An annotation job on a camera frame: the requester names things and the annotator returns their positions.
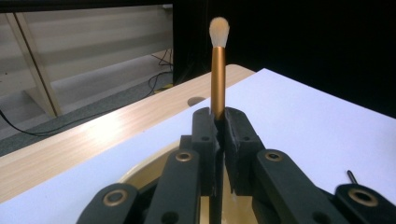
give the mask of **white paper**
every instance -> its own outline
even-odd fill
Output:
[[[182,134],[205,100],[0,204],[0,223],[76,223],[97,191]],[[358,182],[396,203],[396,119],[263,69],[227,89],[226,105],[244,111],[267,148],[282,150],[320,188]]]

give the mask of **brush bristles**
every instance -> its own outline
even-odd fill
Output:
[[[228,33],[230,26],[228,22],[222,17],[216,17],[210,22],[209,34],[212,39],[213,48],[223,47],[227,44]]]

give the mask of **wooden tabletop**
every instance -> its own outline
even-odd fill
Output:
[[[226,86],[254,73],[227,65]],[[210,73],[0,157],[0,203],[173,117],[190,98],[209,96]]]

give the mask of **gold ferrule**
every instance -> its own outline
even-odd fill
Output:
[[[211,110],[215,120],[224,119],[225,108],[225,48],[212,51]]]

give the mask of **floor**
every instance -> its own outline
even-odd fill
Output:
[[[28,133],[0,119],[0,156],[153,94],[172,83],[171,58],[171,51],[162,51],[51,83],[64,112],[58,118],[46,114],[23,91],[1,97],[4,115]]]

